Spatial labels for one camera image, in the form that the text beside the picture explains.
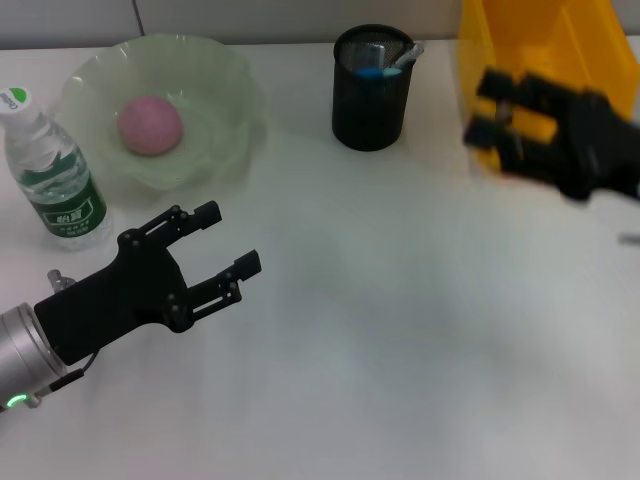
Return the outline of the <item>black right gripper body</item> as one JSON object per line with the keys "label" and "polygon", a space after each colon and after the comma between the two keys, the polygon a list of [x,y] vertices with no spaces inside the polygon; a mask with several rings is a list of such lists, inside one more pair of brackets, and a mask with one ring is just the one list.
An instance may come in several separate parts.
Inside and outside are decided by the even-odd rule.
{"label": "black right gripper body", "polygon": [[554,142],[563,155],[557,187],[576,201],[598,190],[639,199],[639,127],[592,91],[575,95],[557,119]]}

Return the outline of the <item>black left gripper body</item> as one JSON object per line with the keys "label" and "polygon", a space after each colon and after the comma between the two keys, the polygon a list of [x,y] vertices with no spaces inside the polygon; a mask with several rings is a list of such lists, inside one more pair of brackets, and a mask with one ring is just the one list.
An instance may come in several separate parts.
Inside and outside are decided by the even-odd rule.
{"label": "black left gripper body", "polygon": [[131,229],[118,237],[108,266],[37,303],[34,312],[54,352],[71,365],[146,324],[186,328],[186,296],[167,241]]}

